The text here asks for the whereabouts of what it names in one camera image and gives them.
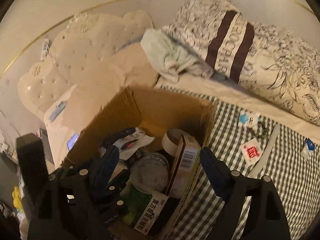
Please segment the white long-handled bath sponge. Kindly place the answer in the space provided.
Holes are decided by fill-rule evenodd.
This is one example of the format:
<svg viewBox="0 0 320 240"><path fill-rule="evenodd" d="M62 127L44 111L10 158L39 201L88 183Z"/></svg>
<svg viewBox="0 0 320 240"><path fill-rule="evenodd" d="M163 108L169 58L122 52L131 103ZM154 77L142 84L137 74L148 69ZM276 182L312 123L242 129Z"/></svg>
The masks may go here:
<svg viewBox="0 0 320 240"><path fill-rule="evenodd" d="M276 124L273 128L273 131L271 133L271 136L269 138L269 141L265 147L265 150L260 158L260 160L257 162L255 167L252 169L252 171L248 174L249 178L256 178L257 175L262 171L263 167L266 165L268 158L271 154L272 148L274 147L276 143L276 138L280 131L280 124Z"/></svg>

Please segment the white green medicine box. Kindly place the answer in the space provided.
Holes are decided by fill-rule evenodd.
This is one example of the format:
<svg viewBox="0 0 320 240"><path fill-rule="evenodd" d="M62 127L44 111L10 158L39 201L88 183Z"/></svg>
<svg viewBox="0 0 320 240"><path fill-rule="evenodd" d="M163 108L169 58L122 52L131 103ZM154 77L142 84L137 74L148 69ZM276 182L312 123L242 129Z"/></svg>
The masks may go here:
<svg viewBox="0 0 320 240"><path fill-rule="evenodd" d="M129 213L122 221L143 235L149 233L169 199L157 191L152 194L144 193L134 186L123 198Z"/></svg>

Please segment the brown yellow carton box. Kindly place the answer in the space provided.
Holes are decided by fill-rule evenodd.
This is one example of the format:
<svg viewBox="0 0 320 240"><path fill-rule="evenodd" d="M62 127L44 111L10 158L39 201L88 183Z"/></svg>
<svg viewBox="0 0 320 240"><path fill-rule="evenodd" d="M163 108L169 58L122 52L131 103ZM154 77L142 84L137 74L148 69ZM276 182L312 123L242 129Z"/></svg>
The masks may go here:
<svg viewBox="0 0 320 240"><path fill-rule="evenodd" d="M183 134L175 153L166 195L181 199L193 172L200 145L191 135Z"/></svg>

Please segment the white plush toy blue star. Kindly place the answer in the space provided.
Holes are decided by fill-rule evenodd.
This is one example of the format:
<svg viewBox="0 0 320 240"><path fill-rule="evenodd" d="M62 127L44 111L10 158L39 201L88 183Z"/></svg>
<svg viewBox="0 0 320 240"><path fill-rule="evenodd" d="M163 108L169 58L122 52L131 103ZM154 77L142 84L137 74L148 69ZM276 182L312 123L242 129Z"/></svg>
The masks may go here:
<svg viewBox="0 0 320 240"><path fill-rule="evenodd" d="M238 126L247 127L247 128L256 130L258 128L259 120L260 120L259 113L241 111L239 115Z"/></svg>

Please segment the clear plastic water bottle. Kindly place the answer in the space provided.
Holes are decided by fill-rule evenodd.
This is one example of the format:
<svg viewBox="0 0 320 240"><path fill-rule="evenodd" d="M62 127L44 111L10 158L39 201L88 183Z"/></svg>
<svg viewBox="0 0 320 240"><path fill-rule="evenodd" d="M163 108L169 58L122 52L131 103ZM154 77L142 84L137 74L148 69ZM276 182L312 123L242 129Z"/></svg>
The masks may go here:
<svg viewBox="0 0 320 240"><path fill-rule="evenodd" d="M132 184L139 191L162 192L169 182L168 161L161 154L148 154L131 166L130 176Z"/></svg>

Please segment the navy white tissue pack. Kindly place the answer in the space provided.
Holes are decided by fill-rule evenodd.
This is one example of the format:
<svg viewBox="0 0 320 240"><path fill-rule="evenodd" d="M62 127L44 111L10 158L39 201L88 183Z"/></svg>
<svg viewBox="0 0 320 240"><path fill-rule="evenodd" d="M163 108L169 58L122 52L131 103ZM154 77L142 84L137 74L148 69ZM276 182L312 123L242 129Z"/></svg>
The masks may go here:
<svg viewBox="0 0 320 240"><path fill-rule="evenodd" d="M146 135L142 129L130 127L105 139L98 147L98 151L102 157L109 147L116 146L119 151L119 159L125 161L139 148L151 144L154 139L154 137Z"/></svg>

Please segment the white red sachet packet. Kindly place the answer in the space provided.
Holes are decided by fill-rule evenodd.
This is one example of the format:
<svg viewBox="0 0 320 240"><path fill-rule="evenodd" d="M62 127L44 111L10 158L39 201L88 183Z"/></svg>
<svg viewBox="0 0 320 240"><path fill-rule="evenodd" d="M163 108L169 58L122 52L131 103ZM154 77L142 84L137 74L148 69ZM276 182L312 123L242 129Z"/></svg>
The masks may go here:
<svg viewBox="0 0 320 240"><path fill-rule="evenodd" d="M253 138L250 141L240 145L240 151L242 152L242 156L247 166L254 165L260 160L263 154L263 150L261 149L257 138Z"/></svg>

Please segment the small blue tissue packet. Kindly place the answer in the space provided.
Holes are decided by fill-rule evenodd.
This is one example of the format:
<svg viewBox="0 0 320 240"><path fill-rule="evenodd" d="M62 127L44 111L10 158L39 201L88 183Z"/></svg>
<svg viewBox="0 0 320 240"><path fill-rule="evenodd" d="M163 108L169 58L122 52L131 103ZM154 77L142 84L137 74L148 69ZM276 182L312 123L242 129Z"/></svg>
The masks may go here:
<svg viewBox="0 0 320 240"><path fill-rule="evenodd" d="M315 150L315 143L311 141L309 138L307 138L304 141L302 150L301 150L301 156L306 160L309 161L313 155L313 152Z"/></svg>

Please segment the blue smartphone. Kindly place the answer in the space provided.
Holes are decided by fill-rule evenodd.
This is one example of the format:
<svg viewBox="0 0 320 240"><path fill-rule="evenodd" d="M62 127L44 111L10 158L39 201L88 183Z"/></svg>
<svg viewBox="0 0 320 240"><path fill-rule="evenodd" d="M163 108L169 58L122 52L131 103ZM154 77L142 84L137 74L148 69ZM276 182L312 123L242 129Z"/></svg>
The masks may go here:
<svg viewBox="0 0 320 240"><path fill-rule="evenodd" d="M49 121L53 122L59 116L59 114L65 109L66 105L67 105L67 101L61 101L60 104L56 106L56 108L53 110L53 112L49 116Z"/></svg>

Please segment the white tape roll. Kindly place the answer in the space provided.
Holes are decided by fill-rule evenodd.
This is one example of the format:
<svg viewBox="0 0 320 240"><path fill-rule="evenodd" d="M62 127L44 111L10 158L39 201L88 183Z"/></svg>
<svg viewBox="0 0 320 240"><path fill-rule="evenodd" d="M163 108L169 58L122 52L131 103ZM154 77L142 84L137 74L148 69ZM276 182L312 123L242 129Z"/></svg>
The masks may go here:
<svg viewBox="0 0 320 240"><path fill-rule="evenodd" d="M189 134L178 128L167 130L162 138L163 150L174 157L182 135L187 136Z"/></svg>

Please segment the brown cardboard box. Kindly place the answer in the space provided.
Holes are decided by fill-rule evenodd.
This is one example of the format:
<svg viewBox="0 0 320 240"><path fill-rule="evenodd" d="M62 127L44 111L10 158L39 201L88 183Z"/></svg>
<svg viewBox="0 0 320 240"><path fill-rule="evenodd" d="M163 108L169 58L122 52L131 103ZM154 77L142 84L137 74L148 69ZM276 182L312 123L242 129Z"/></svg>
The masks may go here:
<svg viewBox="0 0 320 240"><path fill-rule="evenodd" d="M170 90L131 86L117 93L98 112L63 160L63 166L79 165L98 157L104 139L128 127L140 127L155 137L150 149L161 146L165 132L179 128L208 146L218 101Z"/></svg>

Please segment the floral patterned pillow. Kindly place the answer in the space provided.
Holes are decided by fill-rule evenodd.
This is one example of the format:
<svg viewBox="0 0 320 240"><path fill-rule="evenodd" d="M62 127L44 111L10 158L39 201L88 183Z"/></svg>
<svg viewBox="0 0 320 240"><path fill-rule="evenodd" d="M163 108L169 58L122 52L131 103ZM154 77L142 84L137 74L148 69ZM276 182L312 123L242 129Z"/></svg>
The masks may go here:
<svg viewBox="0 0 320 240"><path fill-rule="evenodd" d="M319 124L319 50L248 21L230 0L187 0L163 31L239 86Z"/></svg>

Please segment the white power strip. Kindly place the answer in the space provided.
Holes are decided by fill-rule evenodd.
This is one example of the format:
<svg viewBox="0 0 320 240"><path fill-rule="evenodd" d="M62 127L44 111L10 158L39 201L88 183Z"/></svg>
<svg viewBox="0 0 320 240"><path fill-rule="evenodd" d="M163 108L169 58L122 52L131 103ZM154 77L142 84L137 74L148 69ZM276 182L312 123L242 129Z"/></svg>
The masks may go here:
<svg viewBox="0 0 320 240"><path fill-rule="evenodd" d="M41 56L40 56L41 61L47 58L49 54L49 45L50 45L50 40L48 38L45 38L42 44L42 50L41 50Z"/></svg>

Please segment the cream tufted headboard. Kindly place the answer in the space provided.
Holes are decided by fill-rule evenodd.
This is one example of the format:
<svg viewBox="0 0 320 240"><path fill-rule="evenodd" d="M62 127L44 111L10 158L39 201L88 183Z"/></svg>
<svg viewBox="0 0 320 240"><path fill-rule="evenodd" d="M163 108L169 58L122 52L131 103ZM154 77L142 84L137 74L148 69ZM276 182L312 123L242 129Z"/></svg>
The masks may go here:
<svg viewBox="0 0 320 240"><path fill-rule="evenodd" d="M43 120L51 105L82 79L87 68L106 63L121 48L138 41L149 28L153 28L153 22L143 10L122 17L75 15L52 42L47 57L20 78L21 102Z"/></svg>

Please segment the pale green towel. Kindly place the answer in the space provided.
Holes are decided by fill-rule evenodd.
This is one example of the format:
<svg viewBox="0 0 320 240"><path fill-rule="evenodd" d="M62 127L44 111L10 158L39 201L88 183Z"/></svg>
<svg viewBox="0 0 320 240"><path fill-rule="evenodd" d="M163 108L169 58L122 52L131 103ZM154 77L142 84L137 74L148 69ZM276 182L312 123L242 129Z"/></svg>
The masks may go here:
<svg viewBox="0 0 320 240"><path fill-rule="evenodd" d="M140 45L153 68L170 82L177 83L184 73L205 79L214 74L213 69L202 59L161 30L148 29Z"/></svg>

